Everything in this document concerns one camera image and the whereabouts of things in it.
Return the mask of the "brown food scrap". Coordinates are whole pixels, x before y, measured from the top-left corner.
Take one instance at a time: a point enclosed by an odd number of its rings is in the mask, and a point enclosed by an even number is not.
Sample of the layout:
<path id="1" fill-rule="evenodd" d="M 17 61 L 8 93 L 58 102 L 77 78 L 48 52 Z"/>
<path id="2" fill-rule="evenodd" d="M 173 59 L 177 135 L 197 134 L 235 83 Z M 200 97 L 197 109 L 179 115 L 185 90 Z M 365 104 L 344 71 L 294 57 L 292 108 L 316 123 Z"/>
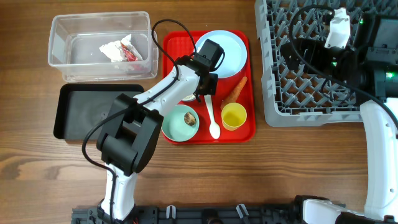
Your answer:
<path id="1" fill-rule="evenodd" d="M 189 126 L 194 126 L 197 123 L 197 119 L 191 112 L 186 112 L 184 114 L 184 122 Z"/>

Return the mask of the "green bowl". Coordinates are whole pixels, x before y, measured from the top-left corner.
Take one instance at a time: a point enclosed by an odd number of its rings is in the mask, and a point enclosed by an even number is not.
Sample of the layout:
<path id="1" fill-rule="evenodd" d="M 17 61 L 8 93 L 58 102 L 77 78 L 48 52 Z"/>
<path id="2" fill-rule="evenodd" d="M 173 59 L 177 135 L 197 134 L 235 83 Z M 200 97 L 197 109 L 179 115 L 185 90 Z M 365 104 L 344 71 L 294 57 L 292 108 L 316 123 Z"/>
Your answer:
<path id="1" fill-rule="evenodd" d="M 191 112 L 196 119 L 197 123 L 194 126 L 189 126 L 184 122 L 184 114 Z M 172 141 L 184 142 L 190 140 L 198 132 L 200 126 L 200 119 L 197 112 L 187 105 L 177 105 L 173 110 L 164 118 L 162 124 L 163 134 Z"/>

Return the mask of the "orange carrot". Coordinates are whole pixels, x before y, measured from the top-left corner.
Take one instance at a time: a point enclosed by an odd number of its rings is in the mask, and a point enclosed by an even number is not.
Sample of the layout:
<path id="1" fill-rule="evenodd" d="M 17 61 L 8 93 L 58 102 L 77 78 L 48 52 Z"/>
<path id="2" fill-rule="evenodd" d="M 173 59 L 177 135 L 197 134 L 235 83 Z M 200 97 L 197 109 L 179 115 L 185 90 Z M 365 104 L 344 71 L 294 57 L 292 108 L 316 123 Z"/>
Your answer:
<path id="1" fill-rule="evenodd" d="M 231 93 L 222 101 L 220 108 L 223 109 L 227 104 L 235 103 L 238 99 L 240 93 L 242 92 L 245 84 L 247 83 L 248 78 L 242 77 L 239 83 L 234 87 Z"/>

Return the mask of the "light blue bowl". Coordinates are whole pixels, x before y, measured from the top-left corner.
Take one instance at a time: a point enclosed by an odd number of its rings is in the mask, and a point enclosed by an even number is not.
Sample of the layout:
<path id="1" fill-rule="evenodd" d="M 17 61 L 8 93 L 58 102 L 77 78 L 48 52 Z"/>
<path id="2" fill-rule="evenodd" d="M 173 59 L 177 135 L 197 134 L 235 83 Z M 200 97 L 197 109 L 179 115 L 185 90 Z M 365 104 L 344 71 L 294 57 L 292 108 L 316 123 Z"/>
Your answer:
<path id="1" fill-rule="evenodd" d="M 194 101 L 194 100 L 196 100 L 196 96 L 194 94 L 188 95 L 182 99 L 182 101 L 184 101 L 184 102 L 189 102 L 189 101 Z"/>

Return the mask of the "red foil wrapper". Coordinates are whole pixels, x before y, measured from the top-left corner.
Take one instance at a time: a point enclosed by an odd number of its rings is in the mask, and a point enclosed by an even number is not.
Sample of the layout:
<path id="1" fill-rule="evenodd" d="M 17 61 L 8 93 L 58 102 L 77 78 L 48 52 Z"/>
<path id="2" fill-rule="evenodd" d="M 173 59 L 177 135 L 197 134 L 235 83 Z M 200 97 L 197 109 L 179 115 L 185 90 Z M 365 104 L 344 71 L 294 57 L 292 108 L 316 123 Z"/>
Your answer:
<path id="1" fill-rule="evenodd" d="M 128 62 L 138 61 L 138 58 L 123 43 L 121 47 Z"/>

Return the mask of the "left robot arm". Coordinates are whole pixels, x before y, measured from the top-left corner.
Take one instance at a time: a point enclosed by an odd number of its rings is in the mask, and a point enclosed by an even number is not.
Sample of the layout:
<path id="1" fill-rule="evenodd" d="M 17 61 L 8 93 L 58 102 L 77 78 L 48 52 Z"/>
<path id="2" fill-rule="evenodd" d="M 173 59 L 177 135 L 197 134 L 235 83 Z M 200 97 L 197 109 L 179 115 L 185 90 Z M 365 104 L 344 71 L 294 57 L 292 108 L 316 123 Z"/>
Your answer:
<path id="1" fill-rule="evenodd" d="M 150 90 L 119 95 L 104 119 L 97 140 L 107 170 L 105 198 L 98 207 L 105 223 L 124 223 L 131 214 L 137 175 L 152 158 L 163 120 L 191 94 L 214 95 L 223 48 L 206 40 L 198 52 L 175 61 L 174 68 Z"/>

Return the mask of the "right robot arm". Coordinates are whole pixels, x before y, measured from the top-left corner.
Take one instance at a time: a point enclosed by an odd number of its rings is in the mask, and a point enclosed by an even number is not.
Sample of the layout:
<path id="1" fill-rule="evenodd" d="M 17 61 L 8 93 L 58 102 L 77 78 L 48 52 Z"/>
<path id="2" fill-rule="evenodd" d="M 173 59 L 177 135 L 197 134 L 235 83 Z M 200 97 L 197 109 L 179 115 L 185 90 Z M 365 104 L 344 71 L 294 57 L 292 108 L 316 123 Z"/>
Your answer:
<path id="1" fill-rule="evenodd" d="M 365 13 L 348 46 L 349 19 L 344 9 L 327 9 L 326 41 L 298 38 L 280 48 L 290 70 L 304 66 L 351 90 L 366 132 L 368 192 L 364 212 L 328 199 L 297 196 L 289 215 L 301 223 L 397 222 L 397 18 Z"/>

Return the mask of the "white napkin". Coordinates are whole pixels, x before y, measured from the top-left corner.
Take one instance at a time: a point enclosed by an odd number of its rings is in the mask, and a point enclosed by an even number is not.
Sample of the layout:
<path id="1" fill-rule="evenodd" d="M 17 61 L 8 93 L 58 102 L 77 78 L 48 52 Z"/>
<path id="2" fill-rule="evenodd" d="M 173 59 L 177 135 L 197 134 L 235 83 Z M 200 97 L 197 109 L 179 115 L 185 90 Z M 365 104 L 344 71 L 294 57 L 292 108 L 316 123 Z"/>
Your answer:
<path id="1" fill-rule="evenodd" d="M 112 62 L 128 62 L 121 47 L 121 43 L 123 43 L 138 58 L 138 61 L 143 61 L 141 54 L 132 45 L 131 39 L 132 35 L 129 34 L 121 40 L 102 45 L 99 50 Z"/>

